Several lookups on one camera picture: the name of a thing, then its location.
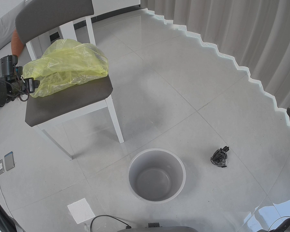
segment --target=white sheet of paper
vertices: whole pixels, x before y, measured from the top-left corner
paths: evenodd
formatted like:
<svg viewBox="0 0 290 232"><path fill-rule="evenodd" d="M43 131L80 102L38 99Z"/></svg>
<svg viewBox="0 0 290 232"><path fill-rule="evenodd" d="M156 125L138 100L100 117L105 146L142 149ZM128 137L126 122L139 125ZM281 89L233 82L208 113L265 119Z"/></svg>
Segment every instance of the white sheet of paper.
<svg viewBox="0 0 290 232"><path fill-rule="evenodd" d="M95 217L85 198L69 204L68 209L77 224Z"/></svg>

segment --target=curtain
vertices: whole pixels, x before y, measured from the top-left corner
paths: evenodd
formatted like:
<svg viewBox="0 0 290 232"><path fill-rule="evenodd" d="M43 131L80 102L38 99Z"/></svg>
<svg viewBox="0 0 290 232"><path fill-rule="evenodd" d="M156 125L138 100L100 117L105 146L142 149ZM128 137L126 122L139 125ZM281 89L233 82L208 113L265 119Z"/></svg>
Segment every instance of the curtain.
<svg viewBox="0 0 290 232"><path fill-rule="evenodd" d="M217 44L278 107L290 107L290 0L141 0L141 7Z"/></svg>

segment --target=yellow trash bag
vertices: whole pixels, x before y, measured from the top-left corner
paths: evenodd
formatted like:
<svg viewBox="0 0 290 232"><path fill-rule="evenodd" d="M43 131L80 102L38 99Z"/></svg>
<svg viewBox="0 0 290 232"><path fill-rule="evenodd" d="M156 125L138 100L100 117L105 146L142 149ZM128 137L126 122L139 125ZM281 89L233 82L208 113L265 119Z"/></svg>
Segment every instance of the yellow trash bag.
<svg viewBox="0 0 290 232"><path fill-rule="evenodd" d="M72 39L56 40L40 59L23 67L23 78L33 77L40 85L32 97L54 94L75 84L108 75L108 60L95 45Z"/></svg>

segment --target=orange pillow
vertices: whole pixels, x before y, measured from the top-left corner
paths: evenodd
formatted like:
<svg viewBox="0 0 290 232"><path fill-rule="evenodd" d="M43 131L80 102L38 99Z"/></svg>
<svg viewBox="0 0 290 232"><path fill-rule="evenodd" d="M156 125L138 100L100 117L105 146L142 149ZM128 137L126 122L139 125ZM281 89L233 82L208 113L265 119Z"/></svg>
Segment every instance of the orange pillow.
<svg viewBox="0 0 290 232"><path fill-rule="evenodd" d="M19 55L22 53L23 48L24 48L24 44L20 41L18 33L15 29L12 34L12 40L11 40L12 54L19 57Z"/></svg>

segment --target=power socket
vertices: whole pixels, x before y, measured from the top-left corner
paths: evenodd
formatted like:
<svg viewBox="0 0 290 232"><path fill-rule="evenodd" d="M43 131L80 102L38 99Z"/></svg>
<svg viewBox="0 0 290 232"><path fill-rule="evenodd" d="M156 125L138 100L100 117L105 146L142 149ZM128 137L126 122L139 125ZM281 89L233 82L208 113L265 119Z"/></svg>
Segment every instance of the power socket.
<svg viewBox="0 0 290 232"><path fill-rule="evenodd" d="M4 173L4 166L3 166L3 161L2 159L0 160L0 174Z"/></svg>

